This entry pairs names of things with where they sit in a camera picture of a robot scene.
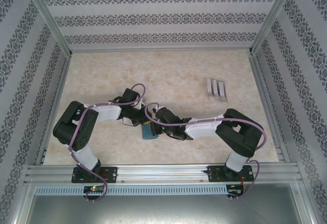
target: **marble floor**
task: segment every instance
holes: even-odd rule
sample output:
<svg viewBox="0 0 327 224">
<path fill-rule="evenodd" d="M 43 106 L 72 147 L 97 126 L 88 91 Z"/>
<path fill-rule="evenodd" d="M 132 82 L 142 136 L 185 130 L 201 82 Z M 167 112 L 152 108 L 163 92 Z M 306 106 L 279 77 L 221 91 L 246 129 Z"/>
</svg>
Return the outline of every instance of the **marble floor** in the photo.
<svg viewBox="0 0 327 224">
<path fill-rule="evenodd" d="M 206 79 L 225 81 L 228 102 L 210 102 Z M 207 118 L 234 108 L 260 123 L 268 140 L 254 158 L 278 161 L 267 119 L 245 51 L 122 52 L 73 54 L 56 121 L 71 101 L 107 102 L 136 83 L 147 102 L 158 102 L 180 118 Z M 142 88 L 135 89 L 142 93 Z M 142 140 L 141 127 L 121 120 L 95 126 L 89 144 L 102 164 L 224 163 L 230 148 L 219 137 L 178 141 L 166 135 Z M 51 137 L 44 164 L 75 164 L 67 147 Z"/>
</svg>

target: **metal bracket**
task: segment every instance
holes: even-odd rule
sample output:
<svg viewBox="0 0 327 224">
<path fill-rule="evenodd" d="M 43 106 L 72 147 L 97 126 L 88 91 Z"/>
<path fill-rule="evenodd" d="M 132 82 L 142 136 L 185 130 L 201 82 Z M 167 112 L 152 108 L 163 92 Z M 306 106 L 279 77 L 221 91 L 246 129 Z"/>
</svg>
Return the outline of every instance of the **metal bracket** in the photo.
<svg viewBox="0 0 327 224">
<path fill-rule="evenodd" d="M 99 176 L 103 177 L 107 183 L 116 183 L 117 167 L 101 167 Z M 80 167 L 75 167 L 72 175 L 72 183 L 102 183 L 99 178 L 95 180 L 85 174 Z"/>
<path fill-rule="evenodd" d="M 226 176 L 222 165 L 211 165 L 207 167 L 206 173 L 208 174 L 209 182 L 241 182 L 243 177 L 244 182 L 253 182 L 253 171 L 250 165 L 244 165 L 239 174 L 230 179 Z"/>
</svg>

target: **wall panel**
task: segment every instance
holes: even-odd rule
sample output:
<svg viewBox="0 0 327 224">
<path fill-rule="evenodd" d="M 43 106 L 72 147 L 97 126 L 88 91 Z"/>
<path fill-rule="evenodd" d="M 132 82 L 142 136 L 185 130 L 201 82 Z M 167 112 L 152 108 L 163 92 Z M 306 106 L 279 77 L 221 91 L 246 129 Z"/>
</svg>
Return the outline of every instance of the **wall panel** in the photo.
<svg viewBox="0 0 327 224">
<path fill-rule="evenodd" d="M 32 0 L 0 0 L 0 223 L 34 164 L 67 62 Z"/>
<path fill-rule="evenodd" d="M 45 0 L 72 50 L 251 47 L 275 0 Z"/>
<path fill-rule="evenodd" d="M 326 0 L 286 0 L 256 53 L 288 153 L 327 222 Z"/>
</svg>

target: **wire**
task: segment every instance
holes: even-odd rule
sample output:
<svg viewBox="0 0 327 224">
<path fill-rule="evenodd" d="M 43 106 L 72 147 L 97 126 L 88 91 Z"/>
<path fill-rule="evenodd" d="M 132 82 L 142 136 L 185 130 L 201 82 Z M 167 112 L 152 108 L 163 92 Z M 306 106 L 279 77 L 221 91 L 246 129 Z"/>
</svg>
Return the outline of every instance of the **wire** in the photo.
<svg viewBox="0 0 327 224">
<path fill-rule="evenodd" d="M 241 186 L 242 186 L 242 189 L 241 189 L 241 191 L 244 189 L 244 176 L 243 175 L 241 175 Z"/>
<path fill-rule="evenodd" d="M 254 177 L 254 179 L 253 179 L 251 185 L 249 186 L 249 188 L 248 188 L 248 189 L 246 190 L 246 192 L 244 192 L 240 197 L 243 197 L 244 195 L 246 195 L 246 194 L 251 190 L 251 188 L 253 187 L 253 185 L 254 185 L 254 183 L 255 183 L 255 181 L 256 181 L 258 175 L 259 175 L 259 171 L 260 171 L 260 163 L 259 163 L 257 160 L 255 160 L 255 159 L 250 160 L 249 163 L 256 163 L 256 165 L 257 165 L 257 169 L 256 169 L 255 177 Z"/>
<path fill-rule="evenodd" d="M 98 103 L 98 104 L 94 104 L 94 105 L 88 106 L 88 107 L 83 111 L 83 113 L 82 113 L 82 115 L 81 115 L 81 117 L 80 117 L 80 120 L 78 121 L 78 124 L 77 124 L 77 126 L 76 126 L 76 129 L 75 129 L 75 131 L 74 131 L 74 134 L 73 134 L 73 136 L 72 136 L 71 142 L 69 143 L 69 146 L 68 146 L 69 153 L 71 154 L 72 158 L 75 160 L 75 162 L 77 163 L 77 165 L 79 165 L 81 168 L 83 168 L 85 171 L 91 173 L 91 174 L 94 175 L 95 177 L 99 178 L 99 179 L 103 182 L 103 186 L 105 187 L 105 190 L 103 191 L 103 194 L 102 194 L 101 196 L 99 196 L 97 199 L 95 199 L 95 200 L 91 200 L 93 203 L 94 203 L 94 202 L 97 202 L 97 201 L 99 201 L 99 200 L 101 200 L 101 199 L 106 195 L 106 193 L 107 193 L 107 191 L 108 191 L 108 184 L 107 184 L 106 180 L 105 180 L 103 177 L 101 177 L 100 175 L 94 173 L 92 170 L 86 168 L 86 167 L 85 167 L 85 166 L 84 166 L 84 165 L 83 165 L 83 164 L 82 164 L 82 163 L 81 163 L 81 162 L 76 158 L 76 156 L 74 155 L 74 151 L 73 151 L 73 149 L 72 149 L 72 146 L 73 146 L 74 141 L 75 141 L 75 139 L 76 139 L 76 136 L 77 136 L 78 130 L 79 130 L 79 128 L 81 127 L 81 124 L 82 124 L 82 121 L 83 121 L 83 119 L 84 119 L 84 117 L 85 117 L 85 114 L 86 114 L 87 111 L 90 110 L 91 108 L 94 108 L 94 107 L 101 107 L 101 106 L 108 106 L 108 105 L 112 105 L 112 106 L 130 105 L 130 104 L 134 104 L 134 103 L 140 101 L 140 100 L 143 98 L 143 96 L 145 95 L 146 88 L 145 88 L 145 85 L 144 85 L 144 84 L 138 83 L 138 84 L 133 85 L 131 89 L 135 88 L 135 87 L 138 86 L 138 85 L 141 85 L 141 86 L 143 87 L 143 89 L 144 89 L 144 90 L 143 90 L 143 94 L 142 94 L 139 98 L 137 98 L 136 100 L 134 100 L 134 101 L 132 101 L 132 102 L 128 102 L 128 103 Z M 85 198 L 86 198 L 86 201 L 87 201 L 87 202 L 90 201 L 90 199 L 87 198 L 87 196 L 88 196 L 89 193 L 90 193 L 90 192 L 87 192 L 86 195 L 85 195 Z"/>
<path fill-rule="evenodd" d="M 123 121 L 123 125 L 125 125 L 125 126 L 131 126 L 131 125 L 127 125 L 127 124 L 124 123 L 124 118 L 122 118 L 122 121 Z"/>
<path fill-rule="evenodd" d="M 148 115 L 148 107 L 150 105 L 154 105 L 154 104 L 156 104 L 157 107 L 160 106 L 159 103 L 149 103 L 149 104 L 147 104 L 146 107 L 145 107 L 145 115 L 147 116 L 147 118 L 149 120 L 151 120 L 154 123 L 157 123 L 158 125 L 161 125 L 161 126 L 188 126 L 188 125 L 195 125 L 195 124 L 198 124 L 198 123 L 216 122 L 216 121 L 232 121 L 232 122 L 247 123 L 248 125 L 251 125 L 251 126 L 254 126 L 255 128 L 257 128 L 262 133 L 262 135 L 264 136 L 263 142 L 255 150 L 258 150 L 258 149 L 262 148 L 266 144 L 266 141 L 267 141 L 266 132 L 259 125 L 257 125 L 256 123 L 253 123 L 251 121 L 248 121 L 248 120 L 245 120 L 245 119 L 240 119 L 240 118 L 211 118 L 211 119 L 202 119 L 202 120 L 199 120 L 199 121 L 187 122 L 187 123 L 161 123 L 161 122 L 159 122 L 157 120 L 154 120 L 153 118 L 151 118 Z"/>
</svg>

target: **aluminum frame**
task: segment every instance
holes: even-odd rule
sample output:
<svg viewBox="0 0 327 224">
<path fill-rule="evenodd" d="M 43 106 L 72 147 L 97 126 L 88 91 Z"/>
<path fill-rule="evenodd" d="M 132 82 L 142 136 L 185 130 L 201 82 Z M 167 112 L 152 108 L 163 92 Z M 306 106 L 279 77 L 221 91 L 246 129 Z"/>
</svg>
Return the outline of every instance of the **aluminum frame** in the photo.
<svg viewBox="0 0 327 224">
<path fill-rule="evenodd" d="M 68 57 L 72 50 L 70 49 L 64 35 L 62 34 L 55 18 L 53 17 L 50 9 L 46 5 L 44 0 L 33 0 L 34 4 L 37 6 L 37 9 L 41 13 L 45 23 L 48 25 L 51 33 L 55 37 L 56 41 L 58 42 L 61 50 L 65 54 L 65 57 Z"/>
<path fill-rule="evenodd" d="M 252 68 L 254 80 L 255 80 L 256 86 L 258 88 L 261 103 L 264 108 L 266 118 L 268 120 L 270 133 L 271 133 L 272 139 L 275 144 L 278 158 L 280 161 L 291 162 L 291 160 L 288 156 L 288 153 L 287 153 L 285 142 L 283 140 L 281 131 L 278 126 L 276 116 L 274 114 L 274 109 L 273 109 L 271 100 L 269 98 L 269 94 L 268 94 L 267 87 L 265 85 L 264 78 L 263 78 L 261 70 L 259 68 L 258 60 L 257 60 L 256 56 L 251 53 L 248 53 L 248 58 L 250 61 L 250 66 Z"/>
<path fill-rule="evenodd" d="M 223 164 L 174 164 L 174 165 L 104 165 L 118 168 L 116 183 L 109 186 L 213 186 L 237 184 L 239 182 L 211 183 L 203 171 L 209 165 Z M 257 165 L 252 166 L 256 173 Z M 74 184 L 71 182 L 72 165 L 35 165 L 29 166 L 24 185 L 14 212 L 11 224 L 27 223 L 36 188 L 38 186 L 90 186 L 91 184 Z M 287 183 L 290 184 L 294 201 L 302 223 L 316 224 L 312 206 L 303 184 L 297 163 L 261 163 L 260 172 L 255 184 Z"/>
<path fill-rule="evenodd" d="M 52 110 L 50 112 L 50 116 L 49 116 L 49 121 L 50 122 L 48 123 L 48 125 L 46 127 L 45 134 L 44 134 L 45 136 L 43 138 L 43 141 L 42 141 L 41 146 L 40 146 L 39 154 L 37 155 L 37 158 L 36 158 L 36 161 L 35 161 L 36 165 L 43 164 L 43 160 L 44 160 L 44 157 L 45 157 L 45 151 L 46 151 L 46 148 L 47 148 L 47 146 L 49 144 L 50 137 L 52 135 L 52 129 L 53 129 L 54 125 L 55 125 L 56 114 L 57 114 L 57 111 L 58 111 L 58 108 L 59 108 L 59 103 L 60 103 L 61 95 L 62 95 L 62 92 L 63 92 L 63 88 L 65 86 L 69 66 L 70 66 L 71 60 L 72 60 L 72 56 L 69 54 L 67 58 L 68 58 L 68 60 L 66 61 L 66 64 L 65 64 L 64 73 L 61 76 L 61 79 L 59 81 L 59 85 L 58 85 L 59 89 L 58 89 L 57 94 L 56 94 L 56 98 L 55 98 L 55 101 L 54 101 L 54 104 L 53 104 L 53 108 L 52 108 Z"/>
<path fill-rule="evenodd" d="M 273 6 L 271 7 L 264 23 L 262 24 L 262 26 L 252 44 L 252 47 L 251 47 L 252 53 L 256 53 L 258 51 L 258 49 L 260 48 L 260 45 L 264 41 L 267 33 L 270 30 L 270 27 L 272 26 L 272 24 L 274 23 L 274 21 L 276 20 L 276 18 L 278 16 L 279 12 L 283 8 L 285 1 L 286 0 L 275 0 Z"/>
</svg>

